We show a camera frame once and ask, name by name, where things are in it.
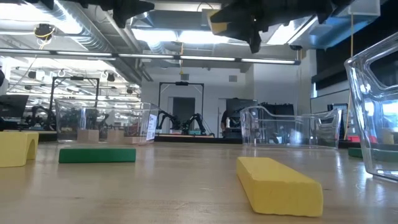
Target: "white label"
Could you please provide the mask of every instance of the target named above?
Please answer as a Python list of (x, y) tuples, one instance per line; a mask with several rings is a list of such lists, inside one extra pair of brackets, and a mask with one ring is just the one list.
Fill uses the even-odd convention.
[(147, 141), (155, 138), (157, 116), (150, 114), (148, 122)]

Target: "wooden table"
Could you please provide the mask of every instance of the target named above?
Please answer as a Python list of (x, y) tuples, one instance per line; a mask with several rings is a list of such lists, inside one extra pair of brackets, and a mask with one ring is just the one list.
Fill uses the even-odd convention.
[[(136, 163), (58, 164), (65, 145), (0, 169), (0, 223), (398, 223), (398, 184), (364, 170), (346, 150), (245, 149), (162, 143)], [(271, 157), (322, 183), (321, 218), (259, 215), (235, 174), (238, 156)]]

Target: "doorway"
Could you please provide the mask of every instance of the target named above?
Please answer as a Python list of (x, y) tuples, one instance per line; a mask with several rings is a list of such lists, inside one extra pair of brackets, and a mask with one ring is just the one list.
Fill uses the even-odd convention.
[[(173, 98), (173, 115), (177, 116), (181, 123), (186, 122), (195, 114), (195, 98), (174, 97)], [(193, 122), (189, 130), (194, 130), (195, 122)]]

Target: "workbench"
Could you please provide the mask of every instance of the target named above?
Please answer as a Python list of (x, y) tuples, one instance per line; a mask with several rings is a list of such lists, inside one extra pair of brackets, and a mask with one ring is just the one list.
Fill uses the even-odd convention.
[[(58, 164), (68, 145), (39, 144), (37, 159), (0, 169), (0, 223), (398, 223), (398, 184), (334, 151), (155, 142), (135, 163)], [(319, 181), (321, 218), (260, 215), (236, 177), (238, 156), (271, 157)]]

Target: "plastic tray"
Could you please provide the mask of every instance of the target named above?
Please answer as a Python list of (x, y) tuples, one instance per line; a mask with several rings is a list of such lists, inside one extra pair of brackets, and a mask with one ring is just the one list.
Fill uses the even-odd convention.
[[(397, 51), (398, 33), (345, 63), (366, 172), (394, 180), (398, 180), (398, 85), (382, 84), (374, 73), (391, 72), (373, 71), (372, 64)], [(387, 64), (389, 71), (398, 69), (394, 61)]]
[(159, 108), (131, 101), (55, 100), (59, 142), (146, 144)]
[(303, 116), (274, 115), (262, 106), (241, 111), (247, 146), (338, 148), (341, 110)]

